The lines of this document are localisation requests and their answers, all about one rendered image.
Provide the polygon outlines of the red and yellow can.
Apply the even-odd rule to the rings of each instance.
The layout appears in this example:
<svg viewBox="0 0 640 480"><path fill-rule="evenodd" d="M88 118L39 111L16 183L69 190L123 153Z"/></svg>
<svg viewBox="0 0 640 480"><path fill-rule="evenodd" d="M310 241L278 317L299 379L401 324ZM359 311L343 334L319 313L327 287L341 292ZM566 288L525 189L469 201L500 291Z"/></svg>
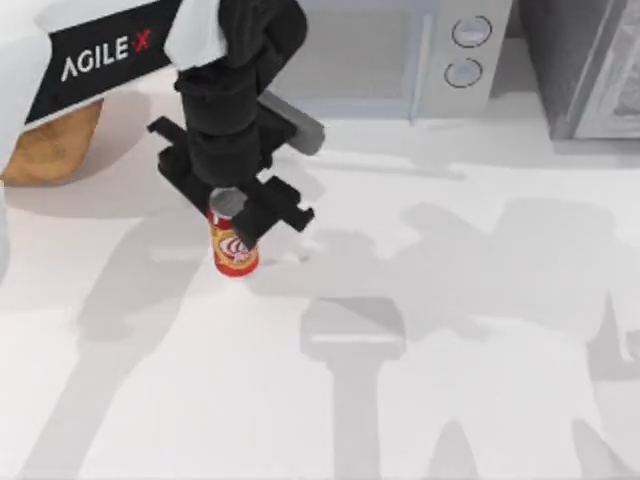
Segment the red and yellow can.
<svg viewBox="0 0 640 480"><path fill-rule="evenodd" d="M209 196L207 218L214 265L227 277L244 277L259 264L256 247L249 249L232 226L246 196L236 188L214 188Z"/></svg>

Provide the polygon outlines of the pale microwave oven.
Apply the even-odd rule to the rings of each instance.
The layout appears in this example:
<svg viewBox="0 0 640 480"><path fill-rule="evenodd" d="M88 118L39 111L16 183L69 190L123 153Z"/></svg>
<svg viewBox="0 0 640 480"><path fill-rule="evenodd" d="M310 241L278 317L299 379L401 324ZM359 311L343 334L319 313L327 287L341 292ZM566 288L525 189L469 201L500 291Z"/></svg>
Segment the pale microwave oven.
<svg viewBox="0 0 640 480"><path fill-rule="evenodd" d="M465 118L486 106L513 0L301 0L308 39L281 79L286 95L332 117L409 119L424 15L432 16L419 119ZM476 48L452 39L455 23L488 18L491 37ZM457 59L479 61L475 85L450 87L443 74Z"/></svg>

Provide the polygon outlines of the round microwave knob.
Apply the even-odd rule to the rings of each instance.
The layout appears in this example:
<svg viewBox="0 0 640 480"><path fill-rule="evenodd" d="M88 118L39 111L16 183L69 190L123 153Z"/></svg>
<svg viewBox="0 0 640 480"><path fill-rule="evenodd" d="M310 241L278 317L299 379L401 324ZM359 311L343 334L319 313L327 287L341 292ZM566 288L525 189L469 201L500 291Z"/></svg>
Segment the round microwave knob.
<svg viewBox="0 0 640 480"><path fill-rule="evenodd" d="M488 18L474 15L458 20L452 28L453 41L462 48L476 48L492 35L493 27Z"/></svg>
<svg viewBox="0 0 640 480"><path fill-rule="evenodd" d="M452 88L465 89L478 83L483 76L482 64L473 58L457 59L447 65L443 78Z"/></svg>

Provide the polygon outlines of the grey cabinet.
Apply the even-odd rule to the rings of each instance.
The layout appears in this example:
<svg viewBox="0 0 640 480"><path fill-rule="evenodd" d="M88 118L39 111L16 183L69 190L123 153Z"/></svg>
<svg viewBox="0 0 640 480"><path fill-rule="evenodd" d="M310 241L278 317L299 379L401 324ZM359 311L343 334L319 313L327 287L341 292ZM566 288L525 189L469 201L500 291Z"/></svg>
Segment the grey cabinet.
<svg viewBox="0 0 640 480"><path fill-rule="evenodd" d="M640 0L519 0L554 140L640 140Z"/></svg>

